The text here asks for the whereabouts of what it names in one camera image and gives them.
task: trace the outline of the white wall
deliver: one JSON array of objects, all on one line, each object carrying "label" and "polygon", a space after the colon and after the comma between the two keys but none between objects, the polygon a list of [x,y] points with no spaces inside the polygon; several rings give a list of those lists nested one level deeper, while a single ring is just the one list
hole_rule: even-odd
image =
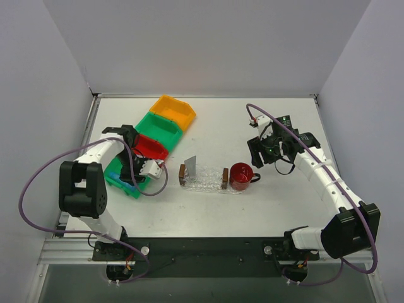
[{"label": "white wall", "polygon": [[44,0],[97,93],[318,93],[370,0]]},{"label": "white wall", "polygon": [[[24,302],[44,233],[19,217],[20,191],[42,163],[78,146],[92,96],[40,0],[0,1],[0,301]],[[27,215],[57,220],[58,167],[33,183]]]},{"label": "white wall", "polygon": [[404,1],[373,0],[319,95],[343,178],[382,221],[379,270],[389,302],[404,288]]}]

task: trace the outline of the bubble wrap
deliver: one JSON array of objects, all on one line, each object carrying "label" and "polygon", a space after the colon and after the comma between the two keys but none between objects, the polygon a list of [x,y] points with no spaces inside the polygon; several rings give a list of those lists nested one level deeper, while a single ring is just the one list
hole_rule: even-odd
[{"label": "bubble wrap", "polygon": [[196,165],[196,178],[190,179],[185,176],[185,185],[181,186],[187,191],[200,191],[202,193],[220,193],[220,194],[240,194],[242,191],[236,191],[230,183],[227,189],[222,189],[222,176],[224,167],[207,167]]}]

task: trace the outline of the orange bin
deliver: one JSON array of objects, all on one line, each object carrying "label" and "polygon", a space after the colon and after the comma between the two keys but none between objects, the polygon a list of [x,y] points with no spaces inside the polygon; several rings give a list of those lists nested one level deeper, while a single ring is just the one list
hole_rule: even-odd
[{"label": "orange bin", "polygon": [[174,121],[182,131],[185,131],[189,127],[196,116],[188,103],[167,95],[162,95],[151,107],[150,112]]}]

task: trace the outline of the wooden block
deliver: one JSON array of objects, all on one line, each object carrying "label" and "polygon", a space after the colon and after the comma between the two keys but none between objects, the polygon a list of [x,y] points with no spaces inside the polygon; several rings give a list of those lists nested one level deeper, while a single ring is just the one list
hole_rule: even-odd
[{"label": "wooden block", "polygon": [[179,173],[178,173],[178,179],[179,179],[179,185],[184,186],[185,185],[185,164],[181,164],[179,167]]},{"label": "wooden block", "polygon": [[223,177],[222,177],[222,189],[227,189],[227,183],[229,181],[229,169],[223,169]]}]

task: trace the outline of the robotic arm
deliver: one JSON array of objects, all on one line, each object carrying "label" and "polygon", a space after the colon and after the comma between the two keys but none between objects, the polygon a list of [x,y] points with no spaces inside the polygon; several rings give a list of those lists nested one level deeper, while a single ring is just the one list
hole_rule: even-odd
[{"label": "robotic arm", "polygon": [[[130,125],[120,128],[105,128],[100,139],[119,138],[130,147],[136,144],[138,132]],[[120,141],[110,140],[99,143],[74,161],[65,161],[59,171],[59,207],[72,217],[78,217],[91,230],[122,239],[126,232],[106,210],[107,190],[104,181],[104,169],[114,157],[122,163],[120,179],[133,185],[130,160],[124,145]],[[137,157],[131,153],[136,182],[144,182],[146,177],[158,179],[162,170],[156,160]],[[103,243],[112,243],[97,236]]]},{"label": "robotic arm", "polygon": [[[336,259],[369,248],[369,238],[362,222],[335,183],[338,182],[349,193],[365,217],[374,239],[376,239],[380,219],[380,211],[377,206],[375,204],[366,205],[347,187],[332,167],[331,161],[325,157],[323,149],[313,134],[299,134],[299,130],[292,127],[290,116],[279,117],[277,120],[309,147],[310,151],[321,160],[321,163],[317,163],[312,155],[303,149],[286,130],[269,117],[261,115],[250,121],[250,125],[258,128],[259,132],[259,136],[247,142],[252,164],[261,168],[264,163],[271,164],[287,157],[288,161],[307,177],[325,203],[330,217],[333,217],[325,227],[299,227],[286,232],[285,237],[289,239],[289,249],[292,252],[325,250]],[[322,166],[326,166],[331,171],[335,181],[331,180]]]}]

